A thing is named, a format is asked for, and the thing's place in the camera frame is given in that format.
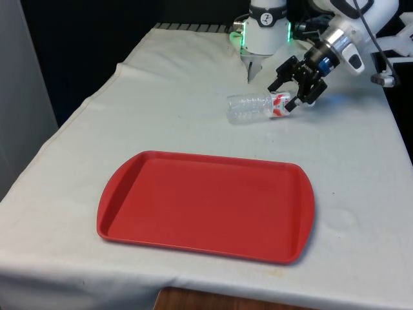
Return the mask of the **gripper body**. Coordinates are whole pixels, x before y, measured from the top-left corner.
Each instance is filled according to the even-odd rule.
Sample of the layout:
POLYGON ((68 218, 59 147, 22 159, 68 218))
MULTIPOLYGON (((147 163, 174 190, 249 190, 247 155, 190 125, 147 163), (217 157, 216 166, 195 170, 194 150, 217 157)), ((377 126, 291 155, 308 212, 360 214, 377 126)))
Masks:
POLYGON ((328 43, 318 41, 306 52, 304 62, 308 68, 318 70, 322 77, 326 77, 339 65, 339 58, 328 43))

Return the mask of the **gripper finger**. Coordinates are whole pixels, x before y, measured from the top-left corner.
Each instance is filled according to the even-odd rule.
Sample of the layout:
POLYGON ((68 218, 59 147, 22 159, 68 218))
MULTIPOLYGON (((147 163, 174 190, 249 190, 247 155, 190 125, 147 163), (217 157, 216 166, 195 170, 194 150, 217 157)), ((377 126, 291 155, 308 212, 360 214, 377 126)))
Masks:
POLYGON ((301 104, 312 105, 327 89, 320 73, 298 73, 293 75, 292 81, 298 85, 296 95, 285 105, 288 112, 292 112, 301 104))
POLYGON ((268 86, 268 91, 275 92, 283 84, 295 81, 298 84, 298 92, 307 91, 307 69, 306 59, 299 60, 291 56, 276 69, 276 79, 268 86))

